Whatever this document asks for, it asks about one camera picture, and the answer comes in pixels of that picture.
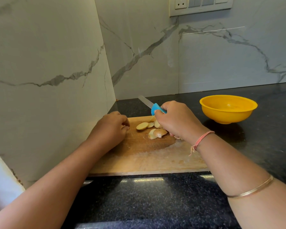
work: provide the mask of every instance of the pink thread bracelet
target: pink thread bracelet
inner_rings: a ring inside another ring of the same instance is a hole
[[[206,132],[205,134],[203,134],[203,135],[196,141],[196,143],[191,147],[191,154],[190,154],[189,156],[191,156],[192,153],[196,151],[197,146],[199,145],[199,143],[200,143],[207,135],[209,135],[210,133],[215,133],[215,132],[214,132],[214,131],[209,131],[209,132]]]

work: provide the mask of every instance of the backsplash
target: backsplash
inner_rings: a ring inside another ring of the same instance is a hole
[[[94,0],[0,0],[0,156],[25,187],[114,102]]]
[[[172,18],[169,0],[95,1],[117,99],[286,82],[286,0]]]

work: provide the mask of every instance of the gold bangle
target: gold bangle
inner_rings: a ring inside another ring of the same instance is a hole
[[[250,191],[247,191],[245,193],[242,193],[242,194],[238,194],[238,195],[227,195],[228,198],[241,198],[241,197],[246,197],[246,196],[249,196],[253,193],[256,193],[256,192],[259,192],[263,189],[265,189],[267,186],[269,186],[273,181],[273,176],[270,175],[270,177],[267,179],[267,181],[265,181],[263,184],[259,185],[258,187],[250,190]]]

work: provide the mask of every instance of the blue knife handle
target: blue knife handle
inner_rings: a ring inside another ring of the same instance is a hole
[[[155,115],[155,111],[156,110],[160,110],[163,113],[167,113],[165,110],[163,110],[162,108],[160,108],[160,106],[158,104],[154,104],[152,107],[152,116]]]

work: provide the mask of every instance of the left hand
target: left hand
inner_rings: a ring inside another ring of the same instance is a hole
[[[127,116],[121,115],[118,111],[104,115],[92,129],[86,142],[97,140],[102,150],[108,152],[117,146],[126,136],[130,124]]]

